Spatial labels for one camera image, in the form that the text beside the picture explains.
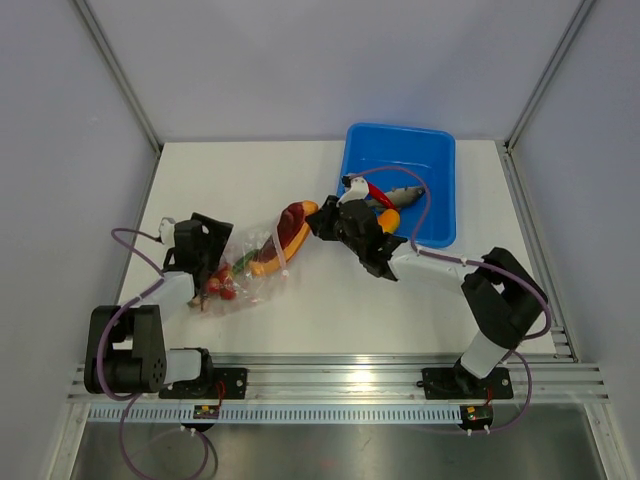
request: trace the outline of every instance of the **clear plastic bag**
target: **clear plastic bag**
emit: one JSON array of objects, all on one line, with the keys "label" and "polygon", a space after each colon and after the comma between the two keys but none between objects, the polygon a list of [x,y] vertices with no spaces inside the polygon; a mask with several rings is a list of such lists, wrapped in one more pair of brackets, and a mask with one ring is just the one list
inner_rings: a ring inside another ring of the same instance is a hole
[{"label": "clear plastic bag", "polygon": [[288,263],[310,233],[304,219],[317,208],[313,202],[297,202],[275,221],[234,231],[218,271],[209,278],[203,295],[191,301],[191,307],[223,316],[278,295],[289,276]]}]

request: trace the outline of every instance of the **black mount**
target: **black mount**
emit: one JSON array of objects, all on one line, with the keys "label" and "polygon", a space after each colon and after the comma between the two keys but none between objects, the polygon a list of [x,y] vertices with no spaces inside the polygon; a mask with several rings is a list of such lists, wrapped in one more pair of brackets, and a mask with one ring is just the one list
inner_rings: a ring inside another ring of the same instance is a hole
[{"label": "black mount", "polygon": [[[98,381],[98,344],[118,306],[100,306],[91,314],[85,358],[84,385],[89,393],[103,393]],[[132,337],[130,350],[113,345]],[[160,308],[144,305],[124,312],[109,334],[104,355],[104,374],[114,393],[154,393],[167,373]]]},{"label": "black mount", "polygon": [[460,370],[466,372],[460,366],[459,361],[453,367],[424,368],[422,381],[419,381],[416,386],[424,389],[427,400],[486,401],[489,398],[496,400],[513,398],[513,387],[508,369],[494,368],[486,378],[474,379],[464,387],[460,386]]},{"label": "black mount", "polygon": [[389,268],[389,260],[407,239],[384,233],[376,214],[364,200],[338,204],[338,197],[329,195],[322,208],[309,215],[306,222],[321,240],[339,241],[349,247],[373,276],[397,280]]},{"label": "black mount", "polygon": [[175,382],[171,389],[160,390],[159,397],[166,400],[217,400],[218,382],[224,384],[224,399],[243,400],[247,392],[246,368],[218,368],[213,366],[209,351],[197,348],[201,356],[200,376],[194,380]]}]

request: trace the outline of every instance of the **gray wall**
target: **gray wall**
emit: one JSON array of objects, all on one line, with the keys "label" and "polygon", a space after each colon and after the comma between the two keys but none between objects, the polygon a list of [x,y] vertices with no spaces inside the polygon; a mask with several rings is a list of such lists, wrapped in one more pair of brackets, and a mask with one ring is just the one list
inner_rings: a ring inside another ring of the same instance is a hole
[{"label": "gray wall", "polygon": [[[600,2],[516,147],[571,326],[640,452],[640,2]],[[640,472],[640,457],[634,455]]]},{"label": "gray wall", "polygon": [[91,0],[163,140],[504,138],[578,0]]},{"label": "gray wall", "polygon": [[88,318],[112,301],[153,157],[65,0],[0,3],[2,478],[48,460]]}]

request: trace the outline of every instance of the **white tabletop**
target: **white tabletop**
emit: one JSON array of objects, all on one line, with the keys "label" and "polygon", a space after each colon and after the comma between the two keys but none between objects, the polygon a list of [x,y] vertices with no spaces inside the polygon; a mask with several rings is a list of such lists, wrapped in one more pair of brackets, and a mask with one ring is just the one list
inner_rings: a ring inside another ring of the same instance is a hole
[{"label": "white tabletop", "polygon": [[[165,145],[141,229],[156,234],[162,217],[199,212],[236,230],[271,221],[292,202],[322,204],[334,194],[342,141],[218,142]],[[509,249],[531,271],[522,233],[492,141],[456,144],[455,243],[447,250],[478,258]],[[136,246],[161,263],[164,248]],[[430,284],[369,275],[337,242],[310,236],[289,265],[283,291],[268,302],[223,317],[184,308],[165,324],[165,345],[243,354],[444,354],[464,351],[477,326],[462,294]],[[155,280],[138,258],[121,300]],[[533,327],[543,325],[539,318]],[[520,351],[555,353],[550,335]]]}]

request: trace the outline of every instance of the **toy fish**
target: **toy fish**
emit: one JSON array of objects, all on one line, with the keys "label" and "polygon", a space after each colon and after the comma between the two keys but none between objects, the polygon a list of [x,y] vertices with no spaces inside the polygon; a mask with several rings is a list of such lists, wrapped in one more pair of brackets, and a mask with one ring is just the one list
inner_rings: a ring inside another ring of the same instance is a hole
[{"label": "toy fish", "polygon": [[[416,203],[422,195],[424,195],[423,187],[404,187],[404,188],[392,188],[390,192],[385,192],[385,195],[391,203],[393,203],[398,209],[410,207]],[[383,212],[386,207],[375,199],[367,200],[367,206],[375,208],[378,212]]]}]

